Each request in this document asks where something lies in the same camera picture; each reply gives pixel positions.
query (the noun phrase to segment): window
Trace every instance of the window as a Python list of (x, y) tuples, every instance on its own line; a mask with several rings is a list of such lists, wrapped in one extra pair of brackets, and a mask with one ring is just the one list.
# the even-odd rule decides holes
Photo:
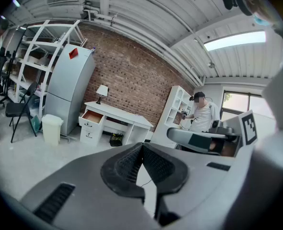
[(274, 118), (271, 109), (261, 96), (250, 93), (224, 92), (223, 105), (220, 111), (222, 121), (249, 110)]

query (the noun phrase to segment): ceiling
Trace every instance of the ceiling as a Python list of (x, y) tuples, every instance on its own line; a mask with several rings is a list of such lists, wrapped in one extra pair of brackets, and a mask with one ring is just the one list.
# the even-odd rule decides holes
[[(238, 8), (231, 11), (222, 0), (85, 0), (98, 8), (102, 16), (90, 23), (123, 34), (152, 50), (169, 62), (194, 86), (203, 85), (211, 78), (249, 78), (255, 82), (272, 78), (282, 59), (282, 39), (270, 27), (256, 24)], [(55, 18), (47, 0), (18, 0), (20, 7), (12, 4), (4, 16), (13, 24)], [(75, 14), (61, 14), (73, 18)], [(231, 46), (208, 52), (203, 44), (227, 35), (265, 30), (266, 43)], [(207, 65), (212, 61), (215, 69)]]

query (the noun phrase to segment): refrigerator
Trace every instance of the refrigerator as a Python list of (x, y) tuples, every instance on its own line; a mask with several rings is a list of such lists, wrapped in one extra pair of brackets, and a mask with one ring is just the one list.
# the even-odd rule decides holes
[[(70, 59), (69, 53), (75, 48), (78, 55)], [(64, 135), (68, 135), (77, 126), (83, 96), (94, 68), (90, 49), (65, 45), (54, 67), (45, 104), (45, 114), (64, 120), (60, 128)]]

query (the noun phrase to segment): lamp shade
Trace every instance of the lamp shade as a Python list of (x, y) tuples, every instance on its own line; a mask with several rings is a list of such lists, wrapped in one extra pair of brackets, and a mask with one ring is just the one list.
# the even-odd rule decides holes
[(97, 94), (100, 94), (102, 96), (107, 96), (108, 87), (104, 85), (100, 85), (99, 89), (96, 91)]

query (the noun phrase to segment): concrete floor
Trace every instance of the concrete floor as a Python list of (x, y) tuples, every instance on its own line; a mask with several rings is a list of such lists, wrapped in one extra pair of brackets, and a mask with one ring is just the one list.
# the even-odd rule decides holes
[[(0, 190), (17, 200), (20, 200), (35, 184), (70, 161), (107, 149), (117, 149), (110, 146), (107, 135), (101, 137), (97, 147), (81, 143), (80, 127), (76, 127), (70, 133), (70, 136), (77, 140), (68, 143), (66, 139), (61, 138), (57, 147), (50, 146), (45, 143), (42, 133), (38, 133), (37, 137), (34, 136), (26, 117), (21, 118), (11, 143), (10, 120), (5, 116), (5, 108), (0, 106)], [(143, 165), (139, 170), (137, 185), (144, 185), (146, 193), (144, 207), (153, 216), (156, 187)]]

